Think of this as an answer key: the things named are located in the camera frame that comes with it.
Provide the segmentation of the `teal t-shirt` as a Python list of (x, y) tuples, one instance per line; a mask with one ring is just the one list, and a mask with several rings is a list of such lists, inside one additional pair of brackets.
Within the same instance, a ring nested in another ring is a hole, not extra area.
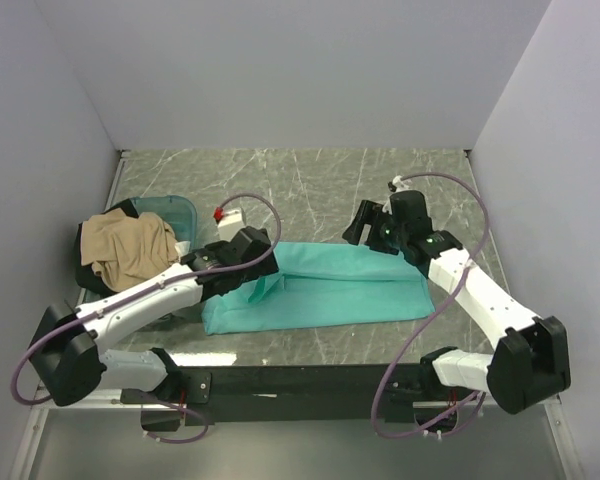
[(362, 245), (281, 242), (279, 271), (205, 303), (208, 335), (412, 321), (434, 305), (425, 277)]

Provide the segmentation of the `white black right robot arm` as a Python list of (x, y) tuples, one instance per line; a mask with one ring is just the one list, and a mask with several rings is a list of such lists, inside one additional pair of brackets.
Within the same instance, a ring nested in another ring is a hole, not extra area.
[(445, 347), (422, 357), (419, 387), (427, 397), (440, 399), (459, 387), (487, 393), (505, 412), (517, 414), (570, 387), (565, 326), (514, 300), (454, 235), (435, 229), (421, 192), (394, 192), (387, 205), (362, 201), (342, 237), (402, 255), (453, 295), (493, 347), (491, 355)]

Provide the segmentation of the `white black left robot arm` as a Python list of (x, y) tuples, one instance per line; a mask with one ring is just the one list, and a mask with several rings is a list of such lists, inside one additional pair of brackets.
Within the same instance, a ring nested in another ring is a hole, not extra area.
[(194, 250), (123, 292), (76, 308), (48, 307), (31, 342), (30, 362), (60, 407), (107, 388), (147, 392), (159, 402), (176, 400), (188, 380), (164, 349), (128, 352), (116, 344), (163, 316), (277, 270), (267, 232), (246, 226), (231, 240)]

